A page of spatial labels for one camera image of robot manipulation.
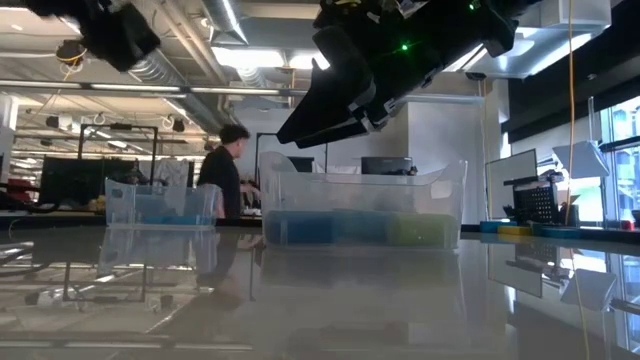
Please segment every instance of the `computer monitor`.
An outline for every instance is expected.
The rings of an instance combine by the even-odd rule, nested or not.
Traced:
[[[289,160],[293,163],[293,167],[298,170],[298,172],[313,172],[313,162],[315,161],[312,157],[299,157],[299,156],[289,156]]]
[[[363,157],[362,174],[366,175],[402,175],[413,166],[409,157]]]

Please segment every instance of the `cable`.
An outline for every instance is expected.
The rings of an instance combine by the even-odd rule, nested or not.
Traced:
[[[569,134],[569,178],[567,179],[567,210],[565,211],[565,225],[569,224],[569,213],[571,211],[571,176],[573,174],[573,142],[576,123],[576,103],[575,103],[575,83],[574,83],[574,63],[573,63],[573,1],[569,0],[569,109],[571,111],[570,134]],[[576,271],[573,249],[569,249],[571,255],[571,267],[573,276],[576,279],[576,292],[578,293],[578,309],[580,310],[580,320],[582,322],[582,336],[584,338],[585,359],[591,359],[589,349],[589,334],[587,332],[587,321],[584,317],[584,308],[582,307],[582,296],[580,294],[580,281],[578,272]]]
[[[80,60],[81,57],[83,57],[85,54],[87,53],[87,49],[84,49],[84,51],[82,53],[80,53],[79,55],[76,56],[72,56],[70,58],[61,58],[59,56],[56,56],[58,58],[58,60],[62,61],[62,62],[72,62],[73,61],[73,66],[76,66],[76,62],[78,60]]]
[[[77,61],[78,61],[78,59],[73,60],[73,65],[72,65],[72,66],[75,66]],[[71,76],[71,74],[72,74],[72,72],[71,72],[71,71],[68,71],[68,72],[67,72],[67,74],[66,74],[66,75],[64,76],[64,78],[62,79],[62,82],[67,81],[67,79],[69,79],[69,76]],[[35,120],[35,119],[38,117],[38,115],[40,115],[40,113],[42,112],[42,110],[44,110],[44,108],[47,106],[47,104],[49,104],[49,102],[50,102],[52,99],[54,99],[54,98],[56,97],[56,95],[60,95],[60,92],[61,92],[61,91],[62,91],[62,89],[58,89],[58,92],[56,92],[56,93],[54,93],[54,94],[51,94],[51,95],[47,98],[47,100],[45,100],[45,102],[42,104],[42,106],[40,106],[40,108],[39,108],[39,109],[38,109],[38,110],[33,114],[33,116],[31,116],[31,117],[30,117],[26,122],[27,122],[27,123],[30,123],[30,122],[32,122],[33,120]]]
[[[487,155],[486,144],[487,144],[487,79],[482,80],[482,98],[483,98],[483,118],[482,118],[482,155]],[[487,216],[490,221],[493,219],[493,208],[491,207],[491,168],[486,170],[487,172]]]

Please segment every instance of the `black monitor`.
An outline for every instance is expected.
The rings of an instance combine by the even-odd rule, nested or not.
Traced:
[[[409,157],[363,157],[362,174],[365,175],[405,175],[413,166]]]
[[[41,204],[61,202],[80,208],[104,194],[104,179],[130,171],[133,161],[118,159],[60,159],[46,157],[40,180]]]
[[[309,157],[298,157],[298,156],[289,156],[289,160],[293,163],[293,166],[298,170],[298,172],[313,172],[313,162],[314,158]]]

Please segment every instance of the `yellow cable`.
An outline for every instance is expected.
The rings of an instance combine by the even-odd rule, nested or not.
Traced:
[[[576,123],[576,104],[575,104],[575,83],[574,83],[574,66],[573,66],[573,0],[569,0],[569,109],[570,117],[570,134],[569,134],[569,178],[567,179],[567,207],[565,211],[565,225],[569,224],[569,213],[571,211],[571,176],[573,174],[573,142]],[[580,310],[580,320],[582,322],[582,336],[584,338],[585,358],[591,359],[589,350],[589,334],[587,332],[587,321],[584,317],[584,309],[582,307],[582,296],[580,295],[580,281],[576,272],[576,265],[573,256],[573,249],[569,249],[571,255],[571,267],[573,276],[576,279],[576,292],[578,293],[578,309]]]
[[[80,55],[76,55],[76,56],[73,56],[73,57],[70,57],[70,58],[66,58],[66,59],[58,57],[58,60],[60,60],[62,62],[71,62],[71,61],[73,61],[73,66],[75,66],[76,62],[78,60],[80,60],[80,58],[83,57],[86,53],[87,53],[87,49],[84,49],[84,51]]]

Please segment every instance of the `robotic arm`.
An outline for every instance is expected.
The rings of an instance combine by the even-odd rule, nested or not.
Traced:
[[[511,50],[516,19],[540,1],[321,0],[313,41],[331,66],[314,63],[278,140],[306,148],[381,130],[399,100],[478,44]]]
[[[82,45],[118,71],[129,70],[160,46],[144,16],[131,3],[111,0],[22,0],[41,17],[67,17],[83,35]]]

